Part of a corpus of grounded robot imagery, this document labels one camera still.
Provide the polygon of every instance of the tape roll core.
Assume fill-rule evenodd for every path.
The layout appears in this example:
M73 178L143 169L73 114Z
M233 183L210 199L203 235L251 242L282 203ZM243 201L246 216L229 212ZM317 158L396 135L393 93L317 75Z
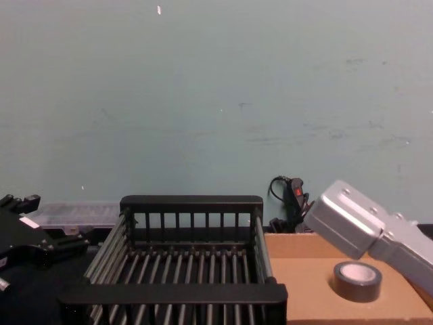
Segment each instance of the tape roll core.
M333 290L342 298L357 303L375 301L380 294L382 274L361 262L342 262L334 267Z

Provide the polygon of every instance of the black machine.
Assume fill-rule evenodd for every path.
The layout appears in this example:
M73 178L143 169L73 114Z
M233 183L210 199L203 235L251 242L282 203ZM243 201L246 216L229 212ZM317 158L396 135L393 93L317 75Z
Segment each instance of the black machine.
M262 198L127 196L120 210L83 281L58 297L65 325L286 323Z
M53 239L37 223L20 215L37 210L40 201L38 195L24 200L12 195L0 199L0 271L23 262L48 267L86 251L89 241L81 235Z

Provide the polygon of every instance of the power cord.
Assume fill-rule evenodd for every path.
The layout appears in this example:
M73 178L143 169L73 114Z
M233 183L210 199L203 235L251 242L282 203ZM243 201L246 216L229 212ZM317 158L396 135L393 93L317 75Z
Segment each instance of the power cord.
M282 183L283 196L278 196L274 191L274 184ZM296 226L304 221L304 217L310 210L314 201L309 203L309 193L304 193L302 186L304 185L301 178L290 178L287 176L277 176L271 180L268 189L268 195L272 194L276 199L283 202L287 213L287 220L274 218L269 222L273 232L293 233L296 231Z

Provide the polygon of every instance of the metal bar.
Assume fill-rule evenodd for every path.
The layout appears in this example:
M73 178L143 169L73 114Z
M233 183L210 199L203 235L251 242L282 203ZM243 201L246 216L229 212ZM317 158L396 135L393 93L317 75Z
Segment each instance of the metal bar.
M260 196L182 196L132 195L122 198L120 210L130 208L133 213L251 213L263 210Z
M265 244L265 236L263 235L262 221L260 220L260 217L256 217L256 227L257 227L256 233L258 238L257 244L260 249L261 256L263 258L263 263L264 263L263 267L264 267L265 275L268 278L270 276L273 276L272 267L271 267L271 262L269 261L269 254Z
M146 219L146 242L150 242L150 215L149 213L145 214Z
M180 234L180 221L179 221L179 214L176 213L176 241L179 242L181 240L181 234Z
M198 278L197 282L201 284L203 282L203 269L204 269L204 253L200 255L200 263L198 265Z
M191 217L191 241L194 242L194 214L190 213Z
M215 254L212 254L210 257L210 266L209 266L209 284L214 283L214 275L215 275ZM208 305L208 311L206 315L206 325L212 325L212 314L213 314L213 305Z
M108 278L111 280L111 283L112 283L112 284L114 284L114 283L117 282L118 277L120 277L120 274L122 273L122 269L124 268L124 265L126 264L126 262L127 262L127 260L128 260L128 255L124 256L126 250L127 250L127 247L126 247L126 246L124 246L124 247L120 250L120 252L119 252L119 254L118 254L116 260L115 260L115 261L112 263L112 265L111 265L111 269L110 269L110 271L107 273L107 276L108 276ZM116 272L117 279L116 279L115 277L113 278L113 274L114 274L114 272ZM96 325L96 324L99 324L99 321L101 320L101 317L102 317L101 306L98 306L98 305L95 306L95 307L93 308L91 314L90 314L90 317L93 318L93 319L95 320L95 321L94 321L94 324L95 324L95 325Z
M164 272L162 273L161 284L164 284L167 281L168 269L170 269L171 258L172 258L172 255L168 254L166 261L165 261ZM160 308L159 305L155 306L155 317L158 315L159 308Z
M235 214L235 242L239 241L239 213Z
M113 241L112 246L107 249L106 253L101 259L101 263L98 265L98 268L90 277L90 283L94 284L95 282L98 281L99 277L101 276L101 273L106 269L107 262L111 259L111 256L113 255L114 251L123 244L122 241L124 242L124 235L118 233L116 235L115 241Z
M248 271L248 261L246 259L246 254L242 256L242 261L244 262L244 276L245 276L245 283L250 283L250 272ZM248 305L248 317L250 318L250 325L255 325L254 321L254 310L252 308L252 305Z
M146 257L145 257L145 259L144 259L143 267L141 267L141 271L140 271L140 274L139 274L138 279L137 279L137 283L138 283L138 284L140 284L141 281L143 281L144 272L146 271L147 265L149 264L150 254L147 254ZM122 321L121 321L121 324L124 325L124 324L126 324L126 323L127 323L127 320L124 320L124 318L123 318Z
M126 251L127 247L124 244L124 238L122 239L122 242L119 243L119 245L117 246L117 248L114 249L113 253L111 254L111 256L107 257L107 259L105 259L104 262L104 268L101 269L101 271L98 270L98 274L100 275L100 277L94 279L94 281L91 283L92 284L102 284L104 283L105 279L107 278L108 273L112 270L112 269L116 269L116 267L118 267L118 264L120 264L120 259L118 260L117 265L115 264L115 261L117 261L117 258L120 254L120 252L124 253Z
M134 261L133 261L133 264L132 264L132 266L131 266L131 268L130 268L130 270L129 270L129 273L128 273L128 275L127 275L127 278L124 279L124 283L125 283L125 284L128 284L129 281L131 281L131 278L132 278L132 276L133 276L133 274L134 274L134 271L135 271L135 268L136 268L136 266L137 266L138 258L139 258L139 255L136 254L136 255L135 255L135 258L134 258ZM119 307L120 307L119 305L115 305L115 306L113 307L113 309L111 310L111 313L110 313L110 321L111 321L111 322L114 321L114 318L116 317L116 314L117 314L117 311L118 311Z
M175 270L175 277L173 278L173 283L176 284L179 280L179 274L181 273L181 265L182 265L182 254L179 254L177 257L177 264ZM164 325L170 324L170 318L173 311L173 305L168 305L167 311L165 313Z
M150 274L149 284L154 283L156 271L158 271L158 266L160 264L161 255L156 255L156 260L154 267L152 268L152 273ZM155 306L152 305L153 312L150 311L153 316L155 316ZM137 318L135 319L135 325L140 325L141 320L143 319L144 312L146 311L146 305L140 305L138 310Z
M220 214L221 241L224 241L224 213Z
M209 213L205 214L206 219L206 241L209 241Z
M237 284L237 255L233 254L232 258L233 283ZM241 310L238 304L235 305L235 325L241 325Z
M96 253L95 258L92 260L92 262L90 263L89 267L87 268L87 270L86 270L86 272L84 274L84 276L86 278L90 278L91 277L91 275L95 271L97 265L101 261L102 256L105 254L107 248L111 245L111 242L113 240L114 235L116 235L117 233L119 233L119 228L123 225L123 223L124 223L124 215L122 215L121 217L119 217L119 220L114 225L114 227L111 229L111 232L108 234L108 237L105 239L105 241L102 244L101 248Z
M162 241L165 242L165 216L164 213L160 213L161 218L161 238Z
M241 251L242 249L248 248L250 245L247 242L213 242L212 247L215 247L215 250L221 251L221 250L228 250L236 249L237 251ZM135 242L136 248L142 248L143 250L146 250L150 247L149 243L137 240ZM191 248L190 242L152 242L151 247L154 250L163 250L167 251L170 249L174 249L175 251L181 251L185 250L188 251ZM197 251L205 250L207 251L209 249L209 243L208 242L197 242L194 243L194 248Z
M207 305L212 304L280 304L287 299L284 284L112 284L89 286L77 284L68 287L58 296L67 305L151 305L159 303Z
M187 273L185 275L185 284L189 284L189 281L191 280L192 262L193 262L193 255L191 254L188 257ZM181 306L181 311L179 312L179 325L183 325L184 324L184 321L185 321L185 309L186 309L186 305L182 305Z
M225 274L227 269L227 256L223 253L221 257L221 283L225 284ZM223 305L223 325L227 325L227 305Z
M200 254L200 262L198 264L198 275L197 283L201 284L203 282L203 269L204 269L204 253ZM201 307L199 305L194 306L195 312L193 314L193 324L196 325L197 321L201 323Z

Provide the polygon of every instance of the robotic arm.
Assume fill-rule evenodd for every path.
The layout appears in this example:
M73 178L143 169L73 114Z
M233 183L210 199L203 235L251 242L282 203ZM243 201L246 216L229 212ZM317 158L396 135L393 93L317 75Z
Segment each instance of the robotic arm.
M383 207L343 181L316 201L304 222L353 259L366 252L400 272L433 296L433 241L416 221Z

